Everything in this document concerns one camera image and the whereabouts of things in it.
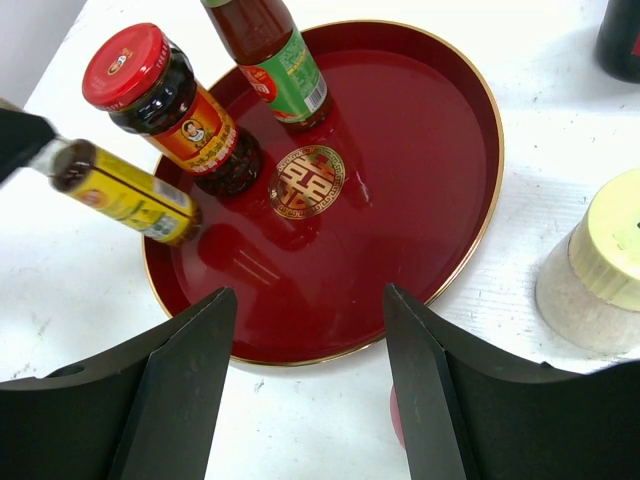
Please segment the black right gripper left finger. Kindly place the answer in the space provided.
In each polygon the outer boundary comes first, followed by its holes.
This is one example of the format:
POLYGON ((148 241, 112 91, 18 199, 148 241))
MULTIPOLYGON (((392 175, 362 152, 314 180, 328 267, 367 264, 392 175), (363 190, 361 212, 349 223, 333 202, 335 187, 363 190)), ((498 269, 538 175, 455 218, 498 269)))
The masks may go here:
POLYGON ((221 288, 109 350, 2 383, 2 478, 204 478, 236 312, 221 288))

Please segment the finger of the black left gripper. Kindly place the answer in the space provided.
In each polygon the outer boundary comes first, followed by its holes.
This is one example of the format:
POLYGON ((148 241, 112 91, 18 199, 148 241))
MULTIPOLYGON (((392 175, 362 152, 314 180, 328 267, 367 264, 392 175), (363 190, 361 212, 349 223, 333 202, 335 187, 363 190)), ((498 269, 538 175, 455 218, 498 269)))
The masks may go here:
POLYGON ((57 133, 49 122, 1 99, 1 183, 20 168, 51 175, 57 133))

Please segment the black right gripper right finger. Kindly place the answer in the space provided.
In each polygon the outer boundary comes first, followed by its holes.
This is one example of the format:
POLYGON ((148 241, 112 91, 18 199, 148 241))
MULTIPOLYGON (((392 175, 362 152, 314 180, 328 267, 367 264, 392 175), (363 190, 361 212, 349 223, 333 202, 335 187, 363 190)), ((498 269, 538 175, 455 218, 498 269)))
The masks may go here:
POLYGON ((639 365, 579 374, 506 352, 388 285, 384 321, 414 479, 635 479, 639 365))

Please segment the small yellow label bottle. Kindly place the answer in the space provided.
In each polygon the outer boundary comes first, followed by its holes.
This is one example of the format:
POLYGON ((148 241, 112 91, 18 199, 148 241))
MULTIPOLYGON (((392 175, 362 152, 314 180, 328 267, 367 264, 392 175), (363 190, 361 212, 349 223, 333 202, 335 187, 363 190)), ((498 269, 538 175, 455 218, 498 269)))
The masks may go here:
POLYGON ((54 140, 29 166, 58 192, 157 242, 177 246, 198 232, 188 194, 87 140, 54 140))

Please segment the pink lid seasoning jar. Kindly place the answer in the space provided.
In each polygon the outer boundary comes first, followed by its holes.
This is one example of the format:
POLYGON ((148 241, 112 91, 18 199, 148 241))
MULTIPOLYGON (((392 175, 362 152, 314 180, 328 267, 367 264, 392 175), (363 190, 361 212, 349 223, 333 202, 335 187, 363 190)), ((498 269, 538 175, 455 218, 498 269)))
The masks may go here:
POLYGON ((405 440, 404 440, 403 428, 402 428, 401 418, 399 413, 397 395, 394 387, 391 387, 391 391, 390 391, 390 416, 391 416, 392 426, 393 426, 395 435, 399 441, 399 444, 402 447, 405 447, 405 440))

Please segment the red lid chili sauce jar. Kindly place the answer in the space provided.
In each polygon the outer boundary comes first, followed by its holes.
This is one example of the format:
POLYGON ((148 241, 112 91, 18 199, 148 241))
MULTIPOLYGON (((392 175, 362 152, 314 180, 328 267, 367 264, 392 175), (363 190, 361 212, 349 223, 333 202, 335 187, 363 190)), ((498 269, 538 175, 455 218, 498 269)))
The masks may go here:
POLYGON ((203 87, 184 51, 153 23, 131 25, 106 40, 89 61, 82 94, 210 195, 239 195, 262 172, 256 138, 203 87))

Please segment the green label sauce bottle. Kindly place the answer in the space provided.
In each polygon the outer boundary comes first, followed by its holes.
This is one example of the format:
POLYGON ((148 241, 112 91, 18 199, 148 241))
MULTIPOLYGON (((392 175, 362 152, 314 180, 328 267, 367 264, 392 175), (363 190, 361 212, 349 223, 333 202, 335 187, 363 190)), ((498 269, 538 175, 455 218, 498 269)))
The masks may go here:
POLYGON ((285 128, 300 132, 330 113, 327 83, 281 0, 205 1, 225 49, 285 128))

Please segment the tall dark soy sauce bottle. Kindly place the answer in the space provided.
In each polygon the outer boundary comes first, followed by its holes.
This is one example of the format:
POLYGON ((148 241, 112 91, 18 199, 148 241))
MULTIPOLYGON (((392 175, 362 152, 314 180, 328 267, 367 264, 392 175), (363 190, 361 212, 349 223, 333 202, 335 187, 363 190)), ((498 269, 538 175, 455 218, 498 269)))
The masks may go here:
POLYGON ((596 59, 610 76, 639 83, 639 0, 610 0, 596 41, 596 59))

